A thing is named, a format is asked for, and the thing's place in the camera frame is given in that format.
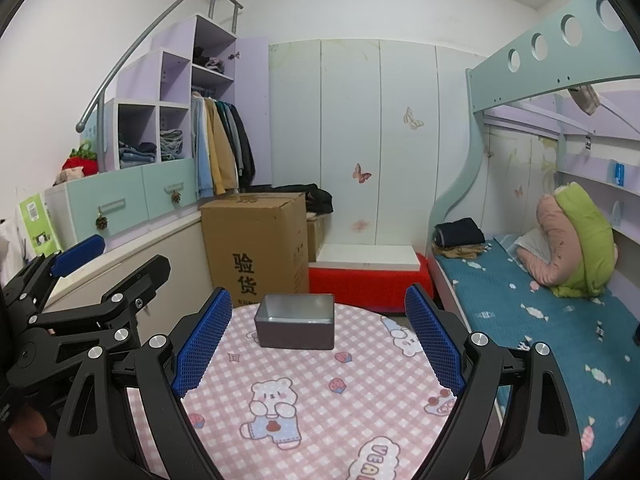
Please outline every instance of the white pillowcase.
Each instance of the white pillowcase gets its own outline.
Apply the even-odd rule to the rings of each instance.
[[[514,243],[539,257],[547,265],[551,263],[551,245],[542,227],[538,226],[532,229],[527,234],[518,238]]]

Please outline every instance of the drawer handle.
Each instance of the drawer handle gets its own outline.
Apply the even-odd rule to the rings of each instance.
[[[174,191],[182,191],[184,189],[184,182],[179,182],[178,184],[171,184],[170,186],[164,186],[164,192],[167,194],[171,194]]]
[[[127,201],[124,198],[121,198],[119,200],[114,200],[113,202],[109,202],[108,204],[99,205],[98,213],[100,215],[104,215],[108,212],[113,212],[113,211],[117,211],[118,209],[122,209],[126,205],[127,205]]]

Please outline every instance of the blue gripper pad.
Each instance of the blue gripper pad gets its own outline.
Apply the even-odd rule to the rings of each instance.
[[[431,307],[414,285],[406,290],[404,310],[438,381],[458,396],[466,385],[461,372],[462,359]]]
[[[104,238],[93,235],[56,256],[51,266],[54,278],[66,278],[75,270],[89,263],[104,252]]]
[[[222,290],[211,302],[178,352],[171,388],[181,399],[197,388],[231,320],[231,295]]]

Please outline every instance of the table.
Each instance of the table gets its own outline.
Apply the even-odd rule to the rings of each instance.
[[[183,399],[225,479],[410,479],[455,403],[413,332],[336,304],[334,350],[262,348],[256,309],[234,310]],[[167,478],[137,390],[129,400],[149,469]]]

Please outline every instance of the gray metal box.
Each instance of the gray metal box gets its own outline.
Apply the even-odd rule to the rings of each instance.
[[[334,348],[332,294],[265,294],[254,321],[265,348]]]

